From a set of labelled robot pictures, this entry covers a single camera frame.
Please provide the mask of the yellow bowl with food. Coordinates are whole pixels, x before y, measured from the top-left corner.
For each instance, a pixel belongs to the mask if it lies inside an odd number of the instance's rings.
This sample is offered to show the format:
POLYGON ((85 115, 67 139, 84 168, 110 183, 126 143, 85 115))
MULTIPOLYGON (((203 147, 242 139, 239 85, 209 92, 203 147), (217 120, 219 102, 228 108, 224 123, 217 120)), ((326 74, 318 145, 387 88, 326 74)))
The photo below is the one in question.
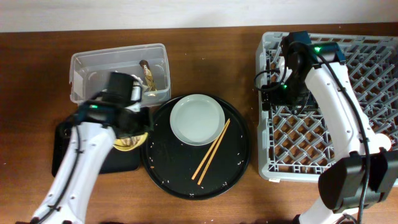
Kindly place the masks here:
POLYGON ((148 133, 144 133, 138 136, 116 139, 113 144, 113 147, 119 151, 128 152, 144 144, 147 137, 148 133))

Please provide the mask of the white tissue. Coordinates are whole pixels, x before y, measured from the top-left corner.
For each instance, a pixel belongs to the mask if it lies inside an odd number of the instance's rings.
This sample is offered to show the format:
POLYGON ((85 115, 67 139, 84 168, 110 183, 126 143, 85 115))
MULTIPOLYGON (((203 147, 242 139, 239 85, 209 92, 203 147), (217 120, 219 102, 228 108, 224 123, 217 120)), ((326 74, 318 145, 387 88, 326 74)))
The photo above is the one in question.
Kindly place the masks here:
POLYGON ((132 84, 133 90, 136 88, 140 88, 141 90, 144 89, 143 81, 139 77, 137 77, 136 75, 131 75, 131 77, 132 77, 132 82, 133 82, 133 84, 132 84))

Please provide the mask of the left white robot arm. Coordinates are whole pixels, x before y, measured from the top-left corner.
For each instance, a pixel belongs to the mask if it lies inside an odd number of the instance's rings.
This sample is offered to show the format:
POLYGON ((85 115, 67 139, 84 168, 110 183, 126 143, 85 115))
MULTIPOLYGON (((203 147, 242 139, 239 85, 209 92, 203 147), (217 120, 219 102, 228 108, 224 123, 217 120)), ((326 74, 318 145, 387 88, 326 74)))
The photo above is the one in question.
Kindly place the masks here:
POLYGON ((90 195, 112 149, 132 151, 152 127, 142 96, 99 92, 72 115, 67 151, 31 223, 84 223, 90 195))

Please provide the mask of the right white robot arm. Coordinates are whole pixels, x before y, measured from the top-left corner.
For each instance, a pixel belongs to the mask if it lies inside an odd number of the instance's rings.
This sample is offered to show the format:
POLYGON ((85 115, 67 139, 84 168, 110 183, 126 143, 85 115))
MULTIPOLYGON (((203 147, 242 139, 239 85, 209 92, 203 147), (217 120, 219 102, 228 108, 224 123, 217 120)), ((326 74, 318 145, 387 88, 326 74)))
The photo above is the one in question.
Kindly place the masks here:
POLYGON ((266 32, 256 51, 259 174, 315 182, 294 223, 361 223, 397 185, 397 38, 266 32))

